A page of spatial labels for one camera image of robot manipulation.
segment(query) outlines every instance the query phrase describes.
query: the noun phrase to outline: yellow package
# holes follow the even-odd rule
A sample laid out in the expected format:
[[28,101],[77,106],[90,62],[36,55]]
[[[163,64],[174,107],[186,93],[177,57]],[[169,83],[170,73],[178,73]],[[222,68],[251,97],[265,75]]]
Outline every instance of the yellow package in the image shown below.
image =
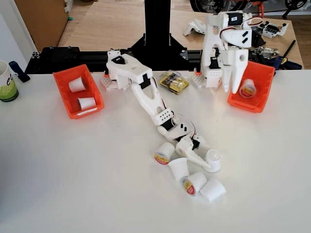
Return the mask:
[[179,94],[189,85],[189,82],[179,72],[169,70],[161,74],[160,84],[175,94]]

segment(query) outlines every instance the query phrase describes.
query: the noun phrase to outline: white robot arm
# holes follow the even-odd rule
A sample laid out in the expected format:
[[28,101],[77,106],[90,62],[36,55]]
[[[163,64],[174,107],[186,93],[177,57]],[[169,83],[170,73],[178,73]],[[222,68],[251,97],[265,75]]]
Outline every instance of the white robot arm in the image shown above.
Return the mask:
[[[220,169],[220,159],[216,163],[208,158],[202,159],[194,151],[196,148],[208,149],[204,139],[195,133],[191,122],[174,120],[174,112],[167,108],[157,89],[156,82],[152,77],[152,70],[141,64],[136,58],[123,54],[109,59],[109,81],[102,83],[106,89],[111,85],[117,89],[126,89],[131,85],[135,97],[141,106],[150,115],[158,131],[169,141],[177,141],[176,152],[190,161],[201,165],[206,171],[216,172]],[[144,88],[149,87],[152,91],[152,98],[144,93]]]
[[250,48],[252,43],[251,27],[245,22],[251,19],[252,15],[243,11],[207,16],[201,86],[218,88],[222,82],[227,92],[232,78],[232,92],[238,91],[248,63],[246,48]]

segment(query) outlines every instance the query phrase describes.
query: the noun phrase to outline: white tabletop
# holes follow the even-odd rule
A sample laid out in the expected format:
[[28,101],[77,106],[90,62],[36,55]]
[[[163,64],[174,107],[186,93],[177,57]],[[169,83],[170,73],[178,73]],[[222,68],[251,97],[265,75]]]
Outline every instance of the white tabletop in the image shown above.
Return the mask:
[[[175,113],[222,155],[227,194],[191,198],[153,159],[165,142],[131,89],[69,119],[52,75],[17,81],[0,104],[1,233],[309,232],[311,71],[279,71],[264,111],[231,107],[219,90],[160,88]],[[190,172],[201,170],[190,164]]]

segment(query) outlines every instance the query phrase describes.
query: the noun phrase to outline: robot part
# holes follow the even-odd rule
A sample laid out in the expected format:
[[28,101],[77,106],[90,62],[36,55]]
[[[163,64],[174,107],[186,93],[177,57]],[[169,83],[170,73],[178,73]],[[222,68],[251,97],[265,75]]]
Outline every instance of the robot part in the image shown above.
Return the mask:
[[261,24],[262,35],[268,38],[275,37],[276,35],[283,36],[288,28],[288,23],[283,24],[282,26],[278,26],[273,23],[269,23],[268,21],[265,24]]
[[[209,160],[207,162],[194,152],[196,148],[206,150],[204,138],[195,134],[195,128],[191,121],[185,119],[174,121],[175,115],[165,106],[156,82],[152,78],[152,70],[128,54],[121,56],[117,53],[113,54],[114,58],[107,62],[107,67],[109,79],[114,82],[117,89],[126,89],[131,85],[135,97],[149,114],[159,133],[165,136],[168,141],[177,141],[175,150],[180,156],[189,158],[190,161],[201,165],[206,171],[218,171],[220,161]],[[151,88],[152,98],[143,91],[148,86]]]
[[183,35],[189,35],[192,30],[195,30],[197,33],[205,34],[206,25],[200,20],[194,19],[193,21],[190,21],[188,26],[184,29]]
[[207,33],[203,42],[201,60],[202,82],[207,88],[218,88],[223,83],[229,90],[232,78],[232,92],[238,91],[247,66],[248,50],[252,44],[252,29],[245,23],[252,15],[243,11],[220,12],[207,16]]

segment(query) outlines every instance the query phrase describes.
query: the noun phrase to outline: plastic cup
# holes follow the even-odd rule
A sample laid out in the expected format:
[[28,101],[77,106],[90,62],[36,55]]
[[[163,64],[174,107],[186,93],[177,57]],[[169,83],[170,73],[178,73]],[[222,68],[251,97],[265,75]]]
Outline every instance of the plastic cup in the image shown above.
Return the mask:
[[245,79],[243,85],[240,87],[240,95],[244,98],[251,98],[256,95],[256,87],[254,81],[251,79]]
[[160,148],[155,152],[154,158],[158,163],[166,165],[170,162],[174,151],[175,146],[172,143],[163,143],[162,146],[160,146]]
[[202,172],[194,173],[183,180],[183,187],[188,194],[195,196],[206,183],[206,177]]
[[19,93],[7,62],[0,60],[0,100],[11,102]]
[[69,84],[69,89],[71,92],[78,92],[78,91],[85,91],[86,87],[83,84],[82,78],[77,78],[75,80],[72,80]]
[[187,158],[174,159],[169,162],[169,166],[176,180],[189,176]]
[[204,167],[208,172],[217,172],[221,169],[220,155],[217,150],[210,149],[207,151],[205,156],[205,161],[210,165],[210,167]]
[[96,105],[95,99],[93,97],[89,98],[78,98],[81,110],[85,110]]
[[210,202],[226,193],[225,187],[216,178],[210,179],[200,190],[202,196]]

